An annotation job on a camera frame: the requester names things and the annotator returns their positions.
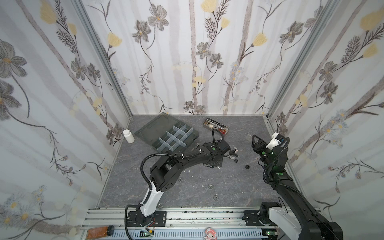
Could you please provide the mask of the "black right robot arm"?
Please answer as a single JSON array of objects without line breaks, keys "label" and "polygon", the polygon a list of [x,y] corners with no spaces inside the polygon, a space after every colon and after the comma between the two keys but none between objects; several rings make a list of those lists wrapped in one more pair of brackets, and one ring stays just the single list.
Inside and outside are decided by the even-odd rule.
[{"label": "black right robot arm", "polygon": [[285,170],[289,143],[290,138],[278,133],[273,134],[269,143],[252,136],[253,151],[263,163],[263,181],[281,196],[293,213],[290,216],[278,202],[263,202],[258,213],[260,223],[276,224],[290,240],[342,240],[342,228],[310,204]]}]

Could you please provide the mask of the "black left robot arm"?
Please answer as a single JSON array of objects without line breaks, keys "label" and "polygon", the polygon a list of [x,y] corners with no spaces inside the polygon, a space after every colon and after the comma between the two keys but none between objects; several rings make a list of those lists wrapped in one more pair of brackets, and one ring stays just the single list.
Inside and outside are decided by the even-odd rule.
[{"label": "black left robot arm", "polygon": [[140,172],[148,184],[144,199],[138,205],[127,205],[125,227],[146,227],[155,223],[158,203],[164,192],[171,189],[181,173],[195,165],[208,168],[221,167],[223,159],[229,156],[230,145],[221,135],[219,140],[198,146],[190,154],[156,153],[146,156],[140,165]]}]

